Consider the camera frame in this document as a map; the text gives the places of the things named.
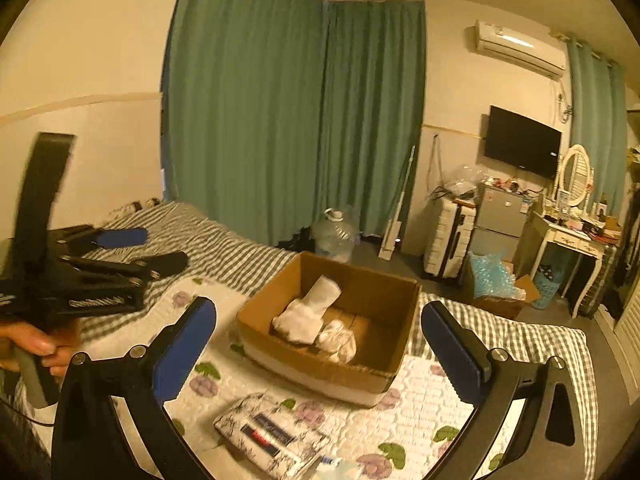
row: mirror frame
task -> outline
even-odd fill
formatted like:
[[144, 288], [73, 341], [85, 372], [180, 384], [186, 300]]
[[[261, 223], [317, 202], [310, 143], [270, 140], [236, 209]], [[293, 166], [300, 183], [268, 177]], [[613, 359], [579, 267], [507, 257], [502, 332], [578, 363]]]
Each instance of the mirror frame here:
[[570, 190], [567, 190], [564, 188], [564, 172], [566, 171], [567, 162], [574, 155], [580, 155], [584, 157], [584, 160], [587, 165], [587, 182], [584, 186], [584, 191], [582, 192], [582, 194], [577, 199], [569, 200], [568, 204], [570, 207], [576, 207], [587, 197], [589, 180], [591, 176], [591, 161], [589, 159], [589, 155], [587, 155], [587, 150], [585, 150], [584, 146], [581, 144], [574, 144], [567, 150], [566, 154], [562, 158], [562, 163], [560, 165], [560, 172], [559, 172], [559, 178], [558, 178], [558, 189], [569, 191], [569, 194], [571, 194]]

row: blue basket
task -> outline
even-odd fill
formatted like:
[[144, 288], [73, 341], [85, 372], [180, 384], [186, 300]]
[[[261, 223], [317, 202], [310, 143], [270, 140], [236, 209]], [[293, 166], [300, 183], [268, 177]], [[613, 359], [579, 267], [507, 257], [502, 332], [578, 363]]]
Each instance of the blue basket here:
[[558, 282], [553, 282], [547, 279], [540, 270], [536, 272], [536, 275], [533, 278], [533, 284], [540, 293], [540, 297], [537, 300], [532, 301], [531, 305], [540, 310], [547, 307], [561, 285]]

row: green curtain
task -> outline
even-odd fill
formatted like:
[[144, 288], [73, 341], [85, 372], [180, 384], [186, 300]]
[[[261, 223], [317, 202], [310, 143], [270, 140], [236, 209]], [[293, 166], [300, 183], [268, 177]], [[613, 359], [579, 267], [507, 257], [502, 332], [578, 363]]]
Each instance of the green curtain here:
[[591, 198], [605, 193], [611, 214], [618, 215], [624, 200], [626, 172], [625, 83], [621, 67], [592, 56], [588, 44], [569, 42], [574, 117], [571, 144], [587, 150], [594, 168]]
[[424, 3], [330, 2], [325, 38], [316, 215], [349, 205], [381, 235], [420, 135]]
[[259, 242], [314, 218], [322, 2], [178, 0], [175, 10], [169, 196]]

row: flat screen tv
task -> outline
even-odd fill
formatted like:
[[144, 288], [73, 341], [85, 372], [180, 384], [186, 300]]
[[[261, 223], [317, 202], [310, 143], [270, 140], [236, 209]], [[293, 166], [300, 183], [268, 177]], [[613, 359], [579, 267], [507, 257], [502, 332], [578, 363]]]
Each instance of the flat screen tv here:
[[546, 124], [492, 106], [484, 154], [521, 170], [554, 178], [560, 137], [558, 130]]

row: metal screw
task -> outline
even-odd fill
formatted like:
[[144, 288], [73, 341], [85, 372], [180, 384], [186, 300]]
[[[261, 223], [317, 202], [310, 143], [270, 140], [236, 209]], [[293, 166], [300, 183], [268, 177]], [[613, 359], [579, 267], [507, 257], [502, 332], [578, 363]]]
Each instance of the metal screw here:
[[81, 365], [86, 360], [86, 354], [84, 352], [78, 352], [71, 358], [71, 363], [75, 365]]
[[558, 370], [562, 370], [566, 366], [564, 359], [558, 357], [557, 355], [551, 357], [551, 365], [558, 368]]
[[496, 361], [505, 362], [509, 358], [509, 354], [507, 354], [506, 350], [502, 348], [494, 348], [491, 350], [491, 357]]
[[140, 359], [144, 354], [146, 354], [146, 346], [144, 345], [135, 345], [129, 350], [129, 355], [134, 359]]

